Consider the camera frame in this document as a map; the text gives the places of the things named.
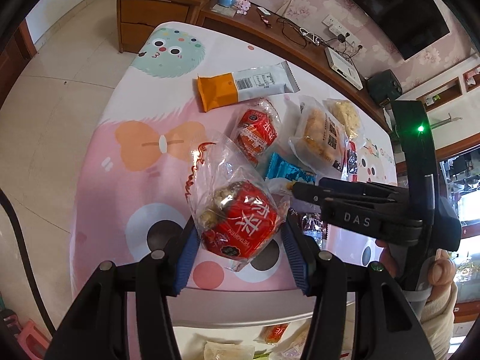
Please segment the person right hand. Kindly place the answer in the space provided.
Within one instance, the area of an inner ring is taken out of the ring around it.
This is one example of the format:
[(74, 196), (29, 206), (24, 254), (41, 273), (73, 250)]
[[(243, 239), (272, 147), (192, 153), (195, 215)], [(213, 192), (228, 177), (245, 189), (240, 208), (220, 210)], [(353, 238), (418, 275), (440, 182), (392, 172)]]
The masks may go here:
[[(391, 256), (390, 248), (384, 241), (376, 240), (376, 245), (382, 248), (380, 263), (388, 270), (392, 277), (397, 276), (399, 270), (394, 258)], [(450, 260), (446, 250), (437, 250), (435, 260), (428, 271), (428, 281), (432, 286), (430, 297), (427, 302), (432, 302), (441, 297), (450, 288), (456, 275), (456, 266)]]

